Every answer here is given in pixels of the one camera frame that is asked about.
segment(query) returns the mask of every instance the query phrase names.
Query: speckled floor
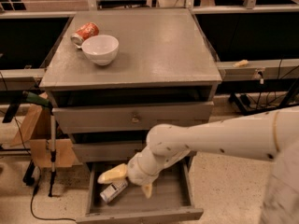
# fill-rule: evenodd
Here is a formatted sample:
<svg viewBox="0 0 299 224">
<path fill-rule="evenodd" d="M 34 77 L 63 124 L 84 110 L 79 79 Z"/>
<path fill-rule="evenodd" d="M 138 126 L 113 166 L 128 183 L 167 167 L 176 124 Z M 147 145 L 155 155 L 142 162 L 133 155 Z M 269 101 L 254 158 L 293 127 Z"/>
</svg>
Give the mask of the speckled floor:
<svg viewBox="0 0 299 224">
<path fill-rule="evenodd" d="M 216 99 L 215 105 L 211 121 L 238 116 L 226 98 Z M 15 124 L 1 123 L 0 143 L 9 140 L 9 135 L 3 133 L 12 135 L 16 131 Z M 38 220 L 32 216 L 30 203 L 34 188 L 22 182 L 29 161 L 30 158 L 24 156 L 0 159 L 0 223 L 74 223 L 71 220 Z M 198 221 L 181 224 L 257 224 L 272 165 L 266 161 L 198 153 L 192 162 L 190 180 L 195 206 L 203 208 L 205 213 Z M 38 169 L 34 176 L 38 180 Z M 50 198 L 50 169 L 43 169 L 40 189 L 33 201 L 35 215 L 43 218 L 84 217 L 89 178 L 83 165 L 58 169 Z"/>
</svg>

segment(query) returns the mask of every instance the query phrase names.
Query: electrical outlet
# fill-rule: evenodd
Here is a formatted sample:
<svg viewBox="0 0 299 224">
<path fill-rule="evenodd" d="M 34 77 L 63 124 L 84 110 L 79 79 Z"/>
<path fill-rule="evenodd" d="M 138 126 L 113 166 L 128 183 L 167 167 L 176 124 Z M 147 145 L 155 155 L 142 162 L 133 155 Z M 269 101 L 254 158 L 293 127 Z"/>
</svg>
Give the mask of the electrical outlet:
<svg viewBox="0 0 299 224">
<path fill-rule="evenodd" d="M 253 76 L 252 76 L 252 79 L 261 79 L 261 75 L 259 74 L 259 72 L 264 72 L 264 68 L 257 68 L 257 69 L 255 69 L 255 71 L 254 71 L 254 74 L 253 74 Z"/>
</svg>

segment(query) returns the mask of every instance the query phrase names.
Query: countertop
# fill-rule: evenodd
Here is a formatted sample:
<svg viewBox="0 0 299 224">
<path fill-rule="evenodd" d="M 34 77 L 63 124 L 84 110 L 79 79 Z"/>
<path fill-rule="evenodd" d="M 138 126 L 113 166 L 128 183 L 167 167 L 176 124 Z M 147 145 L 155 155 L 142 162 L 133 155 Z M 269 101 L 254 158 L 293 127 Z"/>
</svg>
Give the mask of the countertop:
<svg viewBox="0 0 299 224">
<path fill-rule="evenodd" d="M 107 66 L 89 61 L 70 36 L 92 21 L 120 42 Z M 78 12 L 40 84 L 45 91 L 221 83 L 221 75 L 186 8 Z"/>
</svg>

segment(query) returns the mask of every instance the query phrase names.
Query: white bowl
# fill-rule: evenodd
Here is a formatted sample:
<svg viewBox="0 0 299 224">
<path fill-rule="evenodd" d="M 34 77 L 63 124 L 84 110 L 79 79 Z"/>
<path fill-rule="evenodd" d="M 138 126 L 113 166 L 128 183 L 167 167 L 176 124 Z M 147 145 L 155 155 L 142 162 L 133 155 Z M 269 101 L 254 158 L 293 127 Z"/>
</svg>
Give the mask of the white bowl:
<svg viewBox="0 0 299 224">
<path fill-rule="evenodd" d="M 93 63 L 107 65 L 118 54 L 119 41 L 111 35 L 96 35 L 83 42 L 82 50 Z"/>
</svg>

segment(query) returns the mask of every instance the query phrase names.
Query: red can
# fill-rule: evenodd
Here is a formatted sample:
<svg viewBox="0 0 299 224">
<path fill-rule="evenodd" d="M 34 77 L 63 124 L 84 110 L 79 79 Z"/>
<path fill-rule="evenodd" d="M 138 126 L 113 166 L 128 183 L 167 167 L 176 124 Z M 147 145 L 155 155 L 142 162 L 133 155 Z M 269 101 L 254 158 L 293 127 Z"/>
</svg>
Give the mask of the red can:
<svg viewBox="0 0 299 224">
<path fill-rule="evenodd" d="M 99 28 L 93 22 L 88 22 L 71 35 L 71 40 L 80 49 L 82 43 L 94 35 L 99 35 Z"/>
</svg>

